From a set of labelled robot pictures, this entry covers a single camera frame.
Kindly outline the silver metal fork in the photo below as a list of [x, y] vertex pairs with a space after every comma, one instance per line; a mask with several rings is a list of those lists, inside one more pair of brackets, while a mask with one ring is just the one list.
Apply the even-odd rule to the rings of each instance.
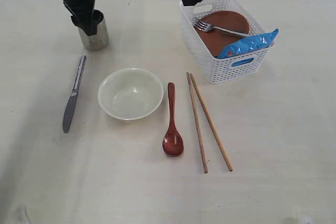
[[237, 32], [237, 31], [232, 31], [232, 30], [229, 30], [229, 29], [214, 26], [213, 24], [203, 22], [196, 17], [193, 17], [190, 21], [196, 29], [198, 29], [200, 31], [203, 31], [203, 32], [206, 32], [206, 33], [212, 31], [213, 29], [217, 29], [217, 30], [223, 31], [225, 33], [229, 33], [229, 34], [232, 34], [232, 35], [239, 36], [241, 38], [246, 38], [246, 37], [250, 36], [249, 34], [240, 33], [240, 32]]

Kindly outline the shiny steel cup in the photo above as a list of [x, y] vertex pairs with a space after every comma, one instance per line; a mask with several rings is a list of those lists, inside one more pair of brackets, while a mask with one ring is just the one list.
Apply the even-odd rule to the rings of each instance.
[[93, 21], [96, 22], [97, 33], [88, 36], [80, 27], [78, 27], [81, 42], [88, 51], [98, 51], [104, 49], [109, 44], [109, 35], [107, 31], [104, 15], [99, 10], [94, 10]]

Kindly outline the white plastic woven basket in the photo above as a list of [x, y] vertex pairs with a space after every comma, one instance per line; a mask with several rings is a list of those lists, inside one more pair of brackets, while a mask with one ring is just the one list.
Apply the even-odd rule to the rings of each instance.
[[272, 42], [269, 47], [264, 49], [230, 58], [216, 59], [203, 43], [197, 34], [199, 30], [193, 27], [190, 20], [193, 17], [201, 19], [217, 11], [234, 11], [244, 16], [249, 24], [250, 35], [265, 33], [253, 15], [236, 0], [204, 0], [195, 6], [184, 6], [180, 3], [181, 36], [205, 79], [211, 84], [255, 73], [268, 50], [275, 45], [275, 42]]

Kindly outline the silver table knife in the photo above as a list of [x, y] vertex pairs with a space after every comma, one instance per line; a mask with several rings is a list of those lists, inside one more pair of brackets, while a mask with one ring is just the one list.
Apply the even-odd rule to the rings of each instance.
[[82, 78], [82, 74], [83, 74], [83, 70], [85, 67], [85, 63], [86, 63], [86, 59], [87, 56], [83, 55], [80, 58], [79, 61], [79, 65], [78, 65], [78, 70], [76, 73], [76, 78], [75, 78], [75, 82], [73, 85], [73, 89], [71, 91], [70, 97], [68, 99], [65, 111], [64, 111], [64, 117], [62, 120], [62, 129], [64, 133], [68, 133], [70, 126], [71, 126], [71, 122], [72, 122], [72, 118], [75, 112], [75, 107], [76, 107], [76, 103], [77, 103], [77, 98], [78, 98], [78, 93], [79, 93], [79, 87], [80, 87], [80, 83], [81, 83], [81, 78]]

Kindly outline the white ceramic bowl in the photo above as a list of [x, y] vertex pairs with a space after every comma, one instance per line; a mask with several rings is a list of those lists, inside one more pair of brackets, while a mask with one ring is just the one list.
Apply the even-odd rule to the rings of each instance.
[[97, 98], [108, 116], [134, 121], [152, 114], [162, 103], [163, 84], [152, 72], [124, 68], [108, 75], [98, 88]]

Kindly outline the wooden chopstick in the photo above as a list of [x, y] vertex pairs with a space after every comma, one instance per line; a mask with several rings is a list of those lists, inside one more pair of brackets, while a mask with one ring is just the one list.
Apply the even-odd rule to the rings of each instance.
[[203, 140], [202, 140], [202, 135], [201, 135], [201, 129], [200, 129], [198, 115], [197, 115], [195, 96], [194, 96], [194, 92], [193, 92], [193, 88], [191, 84], [191, 76], [188, 72], [186, 73], [186, 76], [187, 76], [187, 83], [188, 83], [188, 88], [190, 92], [191, 104], [193, 108], [193, 115], [194, 115], [194, 120], [195, 120], [196, 131], [197, 131], [198, 144], [200, 148], [199, 150], [200, 150], [202, 163], [203, 163], [203, 170], [204, 170], [204, 173], [207, 174], [208, 168], [207, 168], [206, 157], [205, 157], [205, 152], [204, 152], [204, 145], [203, 145]]
[[213, 120], [212, 120], [212, 118], [211, 118], [211, 116], [210, 116], [210, 114], [209, 114], [209, 112], [208, 112], [208, 109], [207, 109], [207, 107], [206, 107], [206, 104], [205, 104], [205, 102], [204, 102], [204, 99], [203, 99], [203, 97], [202, 97], [202, 95], [201, 95], [201, 92], [200, 92], [200, 90], [199, 90], [199, 88], [198, 88], [198, 85], [197, 85], [197, 83], [196, 83], [196, 81], [195, 81], [195, 79], [194, 79], [194, 77], [193, 77], [193, 75], [190, 73], [190, 78], [191, 78], [191, 82], [192, 82], [192, 84], [193, 84], [193, 86], [194, 86], [194, 89], [195, 89], [195, 91], [196, 91], [196, 94], [197, 94], [197, 96], [198, 96], [198, 99], [199, 99], [199, 101], [200, 101], [200, 104], [201, 104], [201, 106], [202, 106], [202, 108], [203, 108], [203, 111], [204, 111], [204, 113], [205, 113], [205, 116], [206, 116], [206, 118], [207, 118], [207, 121], [208, 121], [208, 123], [209, 123], [209, 126], [210, 126], [210, 128], [211, 128], [211, 130], [212, 130], [212, 133], [213, 133], [213, 136], [214, 136], [214, 138], [215, 138], [215, 140], [216, 140], [216, 143], [217, 143], [217, 145], [218, 145], [218, 147], [219, 147], [219, 150], [220, 150], [220, 152], [221, 152], [221, 154], [222, 154], [222, 156], [223, 156], [223, 159], [224, 159], [224, 161], [225, 161], [225, 163], [226, 163], [226, 165], [227, 165], [227, 167], [228, 167], [228, 170], [230, 171], [230, 172], [232, 172], [233, 171], [233, 166], [232, 166], [232, 164], [231, 164], [231, 162], [230, 162], [230, 160], [229, 160], [229, 157], [228, 157], [228, 155], [227, 155], [227, 153], [226, 153], [226, 151], [225, 151], [225, 149], [224, 149], [224, 147], [223, 147], [223, 144], [222, 144], [222, 142], [221, 142], [221, 140], [220, 140], [220, 137], [219, 137], [219, 135], [218, 135], [218, 133], [217, 133], [217, 130], [216, 130], [216, 128], [215, 128], [215, 125], [214, 125], [214, 123], [213, 123]]

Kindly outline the blue snack packet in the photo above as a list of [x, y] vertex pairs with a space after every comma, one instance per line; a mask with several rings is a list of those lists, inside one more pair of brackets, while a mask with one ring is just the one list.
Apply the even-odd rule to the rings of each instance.
[[278, 33], [279, 29], [277, 28], [270, 33], [242, 38], [232, 44], [225, 46], [217, 58], [225, 59], [267, 48], [271, 45]]

